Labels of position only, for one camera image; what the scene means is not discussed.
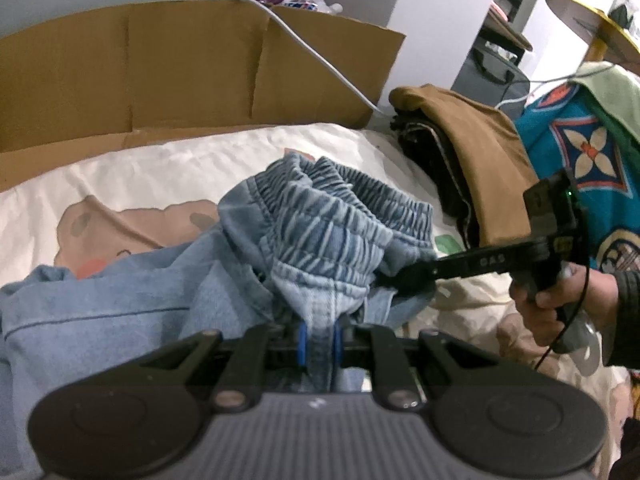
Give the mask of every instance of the blue patterned fabric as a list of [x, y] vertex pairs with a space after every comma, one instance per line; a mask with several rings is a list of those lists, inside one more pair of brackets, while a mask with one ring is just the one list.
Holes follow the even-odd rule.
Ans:
[[616, 136], [594, 115], [579, 86], [563, 84], [515, 121], [540, 178], [571, 168], [589, 209], [591, 266], [640, 269], [640, 168], [623, 156]]

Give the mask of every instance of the green towel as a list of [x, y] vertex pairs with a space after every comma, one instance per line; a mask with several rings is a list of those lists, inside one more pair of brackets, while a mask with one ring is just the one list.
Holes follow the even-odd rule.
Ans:
[[579, 96], [586, 107], [595, 115], [607, 131], [616, 139], [616, 144], [622, 157], [627, 160], [632, 168], [640, 169], [640, 144], [638, 138], [628, 131], [614, 117], [608, 114], [596, 100], [593, 94], [586, 88], [580, 89]]
[[569, 81], [587, 88], [609, 117], [640, 144], [640, 83], [619, 66], [602, 72], [608, 66], [607, 62], [583, 63], [577, 72], [580, 77]]

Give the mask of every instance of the black cable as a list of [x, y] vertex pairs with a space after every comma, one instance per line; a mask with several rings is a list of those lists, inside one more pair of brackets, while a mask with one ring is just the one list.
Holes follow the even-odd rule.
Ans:
[[609, 65], [609, 66], [607, 66], [605, 68], [601, 68], [599, 70], [596, 70], [594, 72], [589, 72], [589, 73], [586, 73], [586, 74], [578, 74], [578, 73], [574, 72], [572, 74], [565, 75], [565, 76], [562, 76], [562, 77], [555, 77], [553, 79], [545, 79], [545, 80], [538, 80], [538, 81], [529, 80], [529, 79], [517, 79], [515, 81], [511, 81], [510, 83], [507, 83], [505, 85], [505, 87], [504, 87], [504, 91], [506, 92], [512, 85], [515, 85], [517, 83], [540, 83], [541, 84], [541, 83], [554, 83], [556, 81], [564, 81], [565, 79], [582, 79], [584, 77], [590, 77], [592, 75], [601, 74], [603, 72], [606, 72], [607, 70], [611, 70], [613, 67], [616, 67], [616, 66], [618, 66], [618, 65], [615, 64], [615, 63], [612, 63], [611, 65]]
[[556, 343], [562, 339], [562, 336], [566, 333], [567, 330], [569, 330], [569, 327], [571, 326], [571, 323], [573, 323], [574, 320], [576, 319], [576, 317], [578, 317], [578, 314], [580, 313], [580, 309], [582, 308], [582, 304], [584, 303], [584, 300], [587, 297], [587, 290], [589, 288], [589, 272], [591, 270], [591, 267], [589, 266], [588, 263], [586, 265], [586, 268], [587, 268], [587, 273], [585, 274], [585, 277], [584, 277], [584, 286], [582, 288], [582, 293], [580, 295], [580, 300], [578, 300], [578, 304], [576, 305], [574, 312], [571, 314], [571, 317], [566, 320], [566, 323], [564, 324], [564, 328], [560, 331], [560, 333], [552, 341], [551, 345], [549, 345], [549, 348], [547, 348], [545, 350], [545, 353], [542, 354], [542, 357], [540, 358], [540, 361], [538, 361], [537, 364], [534, 366], [534, 368], [533, 368], [534, 370], [538, 370], [538, 368], [540, 368], [540, 365], [545, 361], [545, 359], [551, 353], [551, 350], [552, 350], [553, 346], [555, 346]]

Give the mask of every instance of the white cable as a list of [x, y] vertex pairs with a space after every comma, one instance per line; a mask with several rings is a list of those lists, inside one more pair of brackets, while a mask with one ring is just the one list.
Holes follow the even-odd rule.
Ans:
[[[499, 110], [500, 108], [502, 108], [504, 105], [511, 105], [514, 103], [519, 103], [524, 101], [525, 99], [528, 99], [529, 96], [535, 94], [538, 90], [540, 90], [540, 88], [542, 88], [542, 86], [548, 84], [548, 83], [555, 83], [555, 82], [560, 82], [560, 81], [566, 81], [569, 79], [582, 79], [582, 78], [586, 78], [592, 75], [598, 75], [601, 74], [603, 72], [607, 72], [608, 70], [611, 70], [613, 67], [615, 67], [615, 63], [611, 63], [609, 66], [607, 66], [606, 68], [600, 69], [600, 70], [594, 70], [593, 72], [585, 72], [584, 74], [580, 74], [579, 72], [575, 72], [573, 74], [569, 74], [569, 75], [565, 75], [562, 77], [555, 77], [553, 79], [546, 79], [544, 81], [539, 80], [539, 81], [529, 81], [529, 83], [540, 83], [535, 90], [529, 92], [527, 95], [523, 96], [523, 97], [518, 97], [517, 99], [505, 99], [504, 101], [499, 102], [497, 105], [495, 105], [495, 109]], [[513, 85], [513, 84], [517, 84], [517, 83], [526, 83], [527, 80], [523, 79], [520, 81], [511, 81], [508, 85], [507, 85], [507, 89]]]
[[289, 25], [287, 25], [281, 17], [279, 17], [275, 12], [273, 12], [269, 7], [265, 7], [263, 4], [258, 2], [257, 0], [241, 0], [243, 2], [250, 2], [253, 5], [260, 7], [262, 10], [268, 13], [283, 29], [289, 34], [297, 44], [299, 44], [302, 48], [308, 51], [313, 57], [315, 57], [322, 65], [324, 65], [332, 74], [334, 74], [347, 88], [349, 88], [354, 94], [356, 94], [360, 100], [366, 104], [369, 108], [371, 108], [374, 112], [379, 113], [385, 117], [392, 117], [392, 114], [388, 114], [383, 112], [380, 108], [378, 108], [374, 103], [372, 103], [366, 95], [364, 95], [360, 90], [356, 88], [356, 86], [349, 81], [345, 76], [343, 76], [340, 71], [329, 63], [324, 57], [320, 56], [308, 43], [305, 42], [299, 35], [297, 35]]
[[497, 105], [495, 105], [495, 109], [499, 110], [504, 105], [512, 105], [512, 104], [516, 104], [516, 103], [521, 103], [522, 101], [524, 101], [526, 99], [529, 99], [529, 96], [532, 96], [533, 94], [535, 94], [538, 90], [540, 90], [548, 82], [553, 83], [553, 81], [544, 81], [544, 82], [540, 83], [538, 86], [536, 86], [536, 89], [532, 90], [527, 95], [523, 95], [522, 97], [518, 97], [517, 99], [505, 99], [504, 101], [500, 101]]

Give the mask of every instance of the flower pattern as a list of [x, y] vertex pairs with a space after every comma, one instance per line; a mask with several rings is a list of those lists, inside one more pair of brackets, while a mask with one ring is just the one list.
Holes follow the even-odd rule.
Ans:
[[560, 149], [562, 164], [574, 170], [579, 189], [610, 189], [628, 194], [620, 150], [596, 117], [556, 119], [549, 129]]
[[593, 169], [594, 164], [602, 173], [616, 177], [616, 170], [614, 170], [609, 157], [600, 151], [607, 145], [607, 130], [604, 126], [595, 130], [591, 134], [590, 140], [575, 130], [567, 129], [564, 134], [569, 142], [582, 152], [575, 161], [577, 180], [585, 177]]

